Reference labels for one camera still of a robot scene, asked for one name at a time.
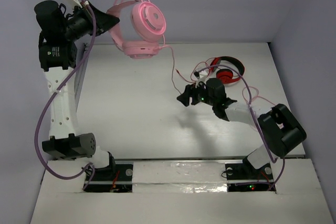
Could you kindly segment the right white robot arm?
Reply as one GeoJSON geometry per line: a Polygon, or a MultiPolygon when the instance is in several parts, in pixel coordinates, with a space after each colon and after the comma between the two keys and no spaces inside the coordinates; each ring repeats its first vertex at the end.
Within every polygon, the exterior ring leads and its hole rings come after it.
{"type": "Polygon", "coordinates": [[[271,161],[285,158],[307,138],[306,131],[286,105],[279,103],[261,108],[231,99],[216,78],[199,85],[186,85],[176,99],[184,106],[207,104],[219,119],[256,127],[262,146],[248,154],[242,163],[226,168],[229,180],[258,179],[271,161]]]}

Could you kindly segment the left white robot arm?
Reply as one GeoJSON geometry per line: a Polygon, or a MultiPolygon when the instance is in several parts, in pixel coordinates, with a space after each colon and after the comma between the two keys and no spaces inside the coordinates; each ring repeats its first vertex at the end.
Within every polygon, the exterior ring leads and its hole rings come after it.
{"type": "Polygon", "coordinates": [[[84,158],[87,164],[80,171],[81,174],[111,179],[117,172],[114,157],[97,147],[93,133],[82,133],[79,128],[75,80],[90,51],[87,50],[77,62],[75,42],[85,35],[90,35],[94,40],[118,24],[119,19],[99,11],[89,1],[75,6],[70,14],[65,11],[64,4],[52,0],[40,2],[34,8],[41,28],[39,62],[50,95],[35,129],[35,150],[44,168],[57,178],[70,180],[79,175],[57,174],[48,166],[42,152],[61,160],[84,158]]]}

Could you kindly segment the pink headphones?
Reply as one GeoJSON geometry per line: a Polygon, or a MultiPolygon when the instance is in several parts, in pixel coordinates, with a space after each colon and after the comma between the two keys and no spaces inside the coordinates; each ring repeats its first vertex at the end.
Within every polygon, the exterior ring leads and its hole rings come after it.
{"type": "Polygon", "coordinates": [[[119,24],[109,29],[109,34],[116,47],[130,58],[152,58],[162,49],[160,39],[165,40],[165,17],[150,0],[115,0],[113,6],[107,10],[107,14],[119,18],[121,11],[129,6],[133,6],[130,13],[132,26],[142,39],[125,40],[119,24]]]}

